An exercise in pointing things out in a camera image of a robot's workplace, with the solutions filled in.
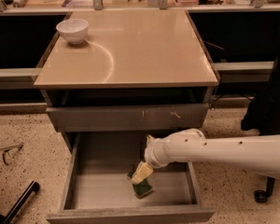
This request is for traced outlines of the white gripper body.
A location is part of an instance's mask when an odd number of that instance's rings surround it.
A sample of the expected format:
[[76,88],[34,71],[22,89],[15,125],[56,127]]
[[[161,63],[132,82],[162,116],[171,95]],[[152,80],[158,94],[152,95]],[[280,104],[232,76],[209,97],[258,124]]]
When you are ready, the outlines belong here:
[[156,138],[154,142],[147,143],[145,161],[154,169],[165,167],[170,163],[165,152],[165,142],[162,139]]

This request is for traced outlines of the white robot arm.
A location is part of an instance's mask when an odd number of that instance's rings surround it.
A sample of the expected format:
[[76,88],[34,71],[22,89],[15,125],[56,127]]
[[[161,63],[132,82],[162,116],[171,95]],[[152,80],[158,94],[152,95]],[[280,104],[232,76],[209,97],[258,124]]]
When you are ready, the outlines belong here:
[[138,184],[172,162],[207,161],[280,179],[280,134],[208,139],[197,129],[147,137],[145,159],[133,173]]

